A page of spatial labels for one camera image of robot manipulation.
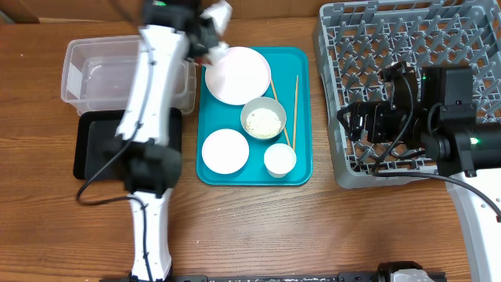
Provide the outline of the white napkin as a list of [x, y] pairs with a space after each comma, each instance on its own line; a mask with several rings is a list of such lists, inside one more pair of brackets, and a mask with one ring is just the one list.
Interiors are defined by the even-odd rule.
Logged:
[[229, 25], [231, 15], [232, 6], [225, 0], [216, 2], [201, 13], [200, 17], [211, 25], [209, 42], [204, 44], [207, 48], [202, 59], [204, 66], [214, 65], [226, 55], [229, 45], [221, 40], [221, 36]]

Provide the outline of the white paper cup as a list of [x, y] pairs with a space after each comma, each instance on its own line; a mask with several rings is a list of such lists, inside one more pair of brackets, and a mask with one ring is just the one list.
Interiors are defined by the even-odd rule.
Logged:
[[271, 145], [264, 154], [264, 164], [274, 178], [282, 178], [291, 172], [297, 163], [295, 151], [284, 143]]

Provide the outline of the red snack wrapper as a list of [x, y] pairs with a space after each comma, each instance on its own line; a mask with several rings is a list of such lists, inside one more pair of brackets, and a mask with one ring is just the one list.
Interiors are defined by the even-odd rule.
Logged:
[[206, 58], [204, 56], [201, 56], [201, 57], [197, 57], [195, 59], [195, 63], [197, 65], [201, 65], [202, 66], [202, 65], [205, 65], [207, 63], [207, 60], [206, 60]]

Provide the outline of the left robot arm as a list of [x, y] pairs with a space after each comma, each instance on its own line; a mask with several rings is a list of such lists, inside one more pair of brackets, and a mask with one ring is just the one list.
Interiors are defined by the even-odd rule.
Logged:
[[170, 114], [178, 71], [186, 61], [216, 63], [232, 15], [227, 1], [145, 1], [138, 61], [128, 105], [110, 145], [112, 168], [131, 205], [135, 258], [131, 281], [165, 281], [171, 272], [168, 203], [182, 156], [170, 148]]

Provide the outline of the small white plate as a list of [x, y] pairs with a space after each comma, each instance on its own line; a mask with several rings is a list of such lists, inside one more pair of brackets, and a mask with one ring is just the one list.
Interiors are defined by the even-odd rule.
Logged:
[[223, 128], [212, 132], [204, 140], [201, 153], [205, 165], [211, 171], [229, 175], [247, 163], [250, 147], [240, 132]]

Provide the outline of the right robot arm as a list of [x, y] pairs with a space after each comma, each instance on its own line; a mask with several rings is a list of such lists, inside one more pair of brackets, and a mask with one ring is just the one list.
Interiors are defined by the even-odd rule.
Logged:
[[[392, 88], [387, 101], [354, 102], [337, 120], [354, 142], [366, 133], [389, 147], [370, 167], [378, 178], [427, 178], [445, 182], [460, 218], [473, 281], [500, 279], [500, 125], [478, 123], [473, 70], [431, 65], [421, 74], [402, 61], [380, 72]], [[398, 145], [410, 157], [426, 156], [437, 172], [384, 172], [380, 163]]]

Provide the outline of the grey metal bowl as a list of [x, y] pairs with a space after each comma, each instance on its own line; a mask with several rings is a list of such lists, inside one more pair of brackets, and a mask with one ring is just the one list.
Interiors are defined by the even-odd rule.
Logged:
[[243, 107], [240, 122], [249, 136], [258, 140], [269, 140], [285, 129], [287, 114], [275, 99], [259, 97]]

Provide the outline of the large white plate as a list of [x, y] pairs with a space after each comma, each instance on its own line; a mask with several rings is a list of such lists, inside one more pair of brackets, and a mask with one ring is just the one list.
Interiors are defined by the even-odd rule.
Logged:
[[263, 96], [271, 84], [271, 67], [258, 51], [231, 47], [215, 65], [207, 67], [205, 84], [217, 100], [233, 106]]

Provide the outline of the rice pile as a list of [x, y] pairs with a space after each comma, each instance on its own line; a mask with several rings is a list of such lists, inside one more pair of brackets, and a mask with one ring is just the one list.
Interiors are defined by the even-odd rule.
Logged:
[[259, 139], [269, 139], [279, 134], [282, 122], [272, 110], [258, 108], [251, 111], [245, 121], [247, 132]]

